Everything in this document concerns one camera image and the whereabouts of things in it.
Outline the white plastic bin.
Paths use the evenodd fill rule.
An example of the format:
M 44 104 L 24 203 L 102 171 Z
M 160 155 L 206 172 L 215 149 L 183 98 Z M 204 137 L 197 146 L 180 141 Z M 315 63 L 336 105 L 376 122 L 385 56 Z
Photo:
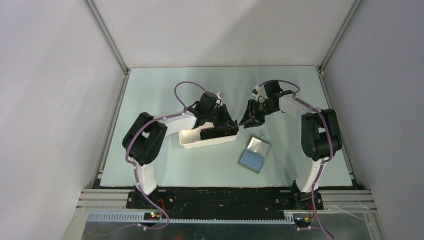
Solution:
M 206 122 L 203 126 L 200 126 L 195 129 L 186 129 L 178 132 L 179 143 L 185 149 L 199 148 L 217 144 L 223 144 L 227 142 L 235 141 L 238 137 L 238 133 L 230 136 L 223 136 L 211 139 L 201 140 L 201 130 L 212 128 L 213 124 L 211 122 Z

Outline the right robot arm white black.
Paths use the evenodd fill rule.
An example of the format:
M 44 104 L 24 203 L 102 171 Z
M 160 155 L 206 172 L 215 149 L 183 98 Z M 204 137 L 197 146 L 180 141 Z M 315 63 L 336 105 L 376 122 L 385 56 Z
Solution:
M 240 126 L 259 127 L 265 123 L 266 116 L 277 112 L 300 117 L 301 148 L 310 161 L 294 181 L 290 201 L 295 208 L 304 209 L 316 200 L 324 168 L 343 146 L 342 135 L 334 109 L 321 109 L 307 103 L 298 96 L 299 87 L 284 90 L 281 82 L 280 79 L 267 80 L 253 88 Z

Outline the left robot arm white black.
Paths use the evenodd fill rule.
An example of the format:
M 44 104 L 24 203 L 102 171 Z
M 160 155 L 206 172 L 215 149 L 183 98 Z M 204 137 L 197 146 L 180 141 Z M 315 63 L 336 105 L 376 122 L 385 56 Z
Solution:
M 192 149 L 232 142 L 238 132 L 239 124 L 221 96 L 209 91 L 178 113 L 158 117 L 140 113 L 122 140 L 125 160 L 132 164 L 135 187 L 141 192 L 138 201 L 145 208 L 153 208 L 158 202 L 154 160 L 165 137 L 177 133 L 179 143 Z

